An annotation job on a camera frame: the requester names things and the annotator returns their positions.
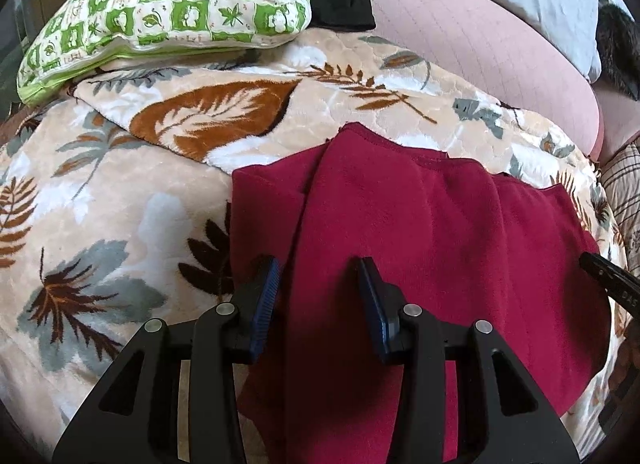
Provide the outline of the pink quilted bolster cushion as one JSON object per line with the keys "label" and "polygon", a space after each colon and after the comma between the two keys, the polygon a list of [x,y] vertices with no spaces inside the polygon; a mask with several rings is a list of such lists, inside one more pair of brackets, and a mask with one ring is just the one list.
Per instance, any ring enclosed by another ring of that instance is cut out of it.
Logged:
{"label": "pink quilted bolster cushion", "polygon": [[508,106],[559,125],[590,158],[603,144],[588,83],[550,42],[491,0],[371,0],[375,33]]}

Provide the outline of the green white patterned pillow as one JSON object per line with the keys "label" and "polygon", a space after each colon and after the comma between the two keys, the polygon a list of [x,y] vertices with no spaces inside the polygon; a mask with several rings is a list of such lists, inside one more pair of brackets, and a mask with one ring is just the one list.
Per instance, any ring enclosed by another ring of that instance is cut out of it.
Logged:
{"label": "green white patterned pillow", "polygon": [[17,94],[36,106],[119,59],[273,48],[310,21],[310,0],[66,0],[27,49]]}

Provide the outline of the dark furry garment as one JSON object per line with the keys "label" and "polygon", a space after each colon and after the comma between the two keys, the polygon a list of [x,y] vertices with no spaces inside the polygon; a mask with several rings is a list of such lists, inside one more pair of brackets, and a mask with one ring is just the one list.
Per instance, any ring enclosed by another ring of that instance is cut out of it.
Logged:
{"label": "dark furry garment", "polygon": [[599,8],[596,31],[601,76],[619,92],[639,100],[639,27],[620,7]]}

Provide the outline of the dark red fleece garment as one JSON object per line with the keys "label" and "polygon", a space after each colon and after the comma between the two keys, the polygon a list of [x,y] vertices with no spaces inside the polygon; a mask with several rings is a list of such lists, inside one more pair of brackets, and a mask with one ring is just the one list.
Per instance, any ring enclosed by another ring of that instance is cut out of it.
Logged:
{"label": "dark red fleece garment", "polygon": [[359,124],[232,176],[231,269],[262,255],[283,280],[240,412],[273,463],[382,463],[401,370],[372,344],[352,265],[440,320],[489,321],[564,414],[604,366],[611,308],[579,267],[597,242],[561,186],[536,189],[473,160],[405,148]]}

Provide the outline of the striped brown quilt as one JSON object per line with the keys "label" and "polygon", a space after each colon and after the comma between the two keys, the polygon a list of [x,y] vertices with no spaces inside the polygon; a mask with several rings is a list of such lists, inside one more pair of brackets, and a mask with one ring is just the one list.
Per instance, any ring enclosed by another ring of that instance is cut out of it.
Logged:
{"label": "striped brown quilt", "polygon": [[624,241],[627,269],[639,276],[639,139],[618,151],[602,169],[602,184],[611,205],[618,231]]}

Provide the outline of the leaf pattern fleece blanket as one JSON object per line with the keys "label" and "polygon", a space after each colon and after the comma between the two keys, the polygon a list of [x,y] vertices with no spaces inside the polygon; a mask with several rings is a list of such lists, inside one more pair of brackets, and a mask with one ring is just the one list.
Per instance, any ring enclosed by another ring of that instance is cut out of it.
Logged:
{"label": "leaf pattern fleece blanket", "polygon": [[[33,455],[50,461],[144,322],[193,320],[242,291],[233,173],[352,123],[536,189],[563,187],[595,253],[626,265],[596,166],[563,129],[384,38],[308,30],[264,52],[114,62],[40,106],[1,150],[1,405]],[[608,304],[605,364],[559,414],[580,453],[600,440],[628,321]]]}

